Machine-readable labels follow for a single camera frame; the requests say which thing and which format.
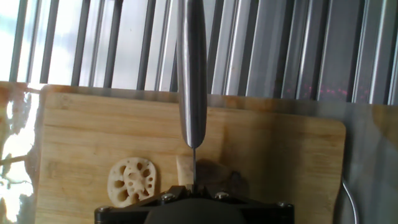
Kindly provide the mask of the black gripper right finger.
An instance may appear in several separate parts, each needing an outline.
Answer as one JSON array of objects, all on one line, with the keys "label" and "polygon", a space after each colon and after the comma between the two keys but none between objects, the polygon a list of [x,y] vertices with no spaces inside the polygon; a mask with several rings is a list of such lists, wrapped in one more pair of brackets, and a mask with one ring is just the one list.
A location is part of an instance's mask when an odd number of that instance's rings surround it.
[{"label": "black gripper right finger", "polygon": [[202,223],[294,223],[294,206],[286,203],[263,203],[215,185],[198,188],[198,206]]}]

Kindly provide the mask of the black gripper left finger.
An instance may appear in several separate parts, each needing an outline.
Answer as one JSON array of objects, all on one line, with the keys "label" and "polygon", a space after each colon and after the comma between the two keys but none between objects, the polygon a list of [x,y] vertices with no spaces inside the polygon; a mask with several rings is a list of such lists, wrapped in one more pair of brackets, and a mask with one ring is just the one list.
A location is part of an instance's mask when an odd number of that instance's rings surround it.
[{"label": "black gripper left finger", "polygon": [[149,197],[134,205],[124,208],[101,206],[94,211],[95,224],[119,224],[119,223],[145,223],[149,213],[168,203],[187,198],[191,194],[191,185],[171,186],[168,191]]}]

